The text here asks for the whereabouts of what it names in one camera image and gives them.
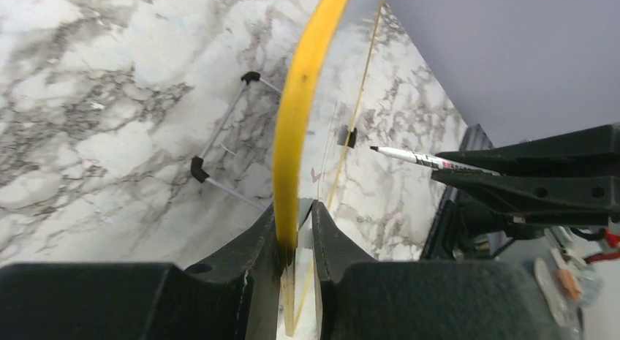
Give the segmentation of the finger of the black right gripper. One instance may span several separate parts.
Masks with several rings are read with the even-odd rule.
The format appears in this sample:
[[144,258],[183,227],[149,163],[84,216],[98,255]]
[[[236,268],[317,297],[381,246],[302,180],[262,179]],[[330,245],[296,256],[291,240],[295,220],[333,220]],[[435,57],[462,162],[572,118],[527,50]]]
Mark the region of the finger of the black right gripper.
[[498,214],[521,217],[528,224],[619,226],[617,177],[516,177],[438,170],[431,178]]
[[510,176],[619,176],[619,124],[488,150],[446,151],[444,159]]

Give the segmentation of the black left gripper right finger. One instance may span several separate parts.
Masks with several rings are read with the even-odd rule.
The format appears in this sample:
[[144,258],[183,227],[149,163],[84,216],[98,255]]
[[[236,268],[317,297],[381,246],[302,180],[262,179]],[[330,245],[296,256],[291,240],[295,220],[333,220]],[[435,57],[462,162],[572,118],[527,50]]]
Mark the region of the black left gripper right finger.
[[502,262],[380,262],[311,207],[321,339],[560,339],[534,277]]

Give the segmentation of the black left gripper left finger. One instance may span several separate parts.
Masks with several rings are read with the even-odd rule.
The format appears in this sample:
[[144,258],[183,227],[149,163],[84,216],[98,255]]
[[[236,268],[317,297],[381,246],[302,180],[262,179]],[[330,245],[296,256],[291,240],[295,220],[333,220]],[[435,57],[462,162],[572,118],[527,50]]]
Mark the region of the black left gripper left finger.
[[3,339],[274,339],[273,209],[199,262],[19,263],[1,269]]

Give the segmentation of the white brown whiteboard marker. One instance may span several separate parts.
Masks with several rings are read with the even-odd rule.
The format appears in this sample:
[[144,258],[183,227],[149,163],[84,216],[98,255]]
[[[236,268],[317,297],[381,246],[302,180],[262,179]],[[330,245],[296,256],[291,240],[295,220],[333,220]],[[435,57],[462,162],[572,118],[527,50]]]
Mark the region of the white brown whiteboard marker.
[[408,163],[422,165],[424,167],[430,167],[435,170],[472,170],[482,173],[487,173],[491,175],[500,175],[500,173],[484,169],[481,167],[476,167],[472,165],[466,165],[461,162],[455,162],[449,159],[444,159],[442,157],[423,154],[416,151],[408,151],[403,149],[391,148],[391,147],[382,147],[382,146],[370,146],[372,151],[375,151],[381,155],[402,160]]

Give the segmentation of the yellow framed whiteboard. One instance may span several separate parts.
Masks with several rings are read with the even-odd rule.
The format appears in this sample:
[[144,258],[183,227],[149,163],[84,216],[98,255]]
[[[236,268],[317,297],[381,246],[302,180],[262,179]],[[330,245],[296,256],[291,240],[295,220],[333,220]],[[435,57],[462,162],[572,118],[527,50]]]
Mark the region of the yellow framed whiteboard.
[[273,209],[281,263],[280,339],[302,339],[314,321],[311,206],[331,206],[375,43],[384,0],[320,0],[287,71],[273,141]]

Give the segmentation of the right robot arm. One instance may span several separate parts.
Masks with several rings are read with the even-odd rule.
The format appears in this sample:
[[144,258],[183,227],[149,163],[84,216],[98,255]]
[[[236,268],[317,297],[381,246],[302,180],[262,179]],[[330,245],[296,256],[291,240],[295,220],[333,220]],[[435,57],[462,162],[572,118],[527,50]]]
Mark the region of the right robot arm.
[[472,167],[431,175],[463,199],[451,223],[460,238],[504,231],[530,240],[551,226],[619,231],[618,124],[439,156]]

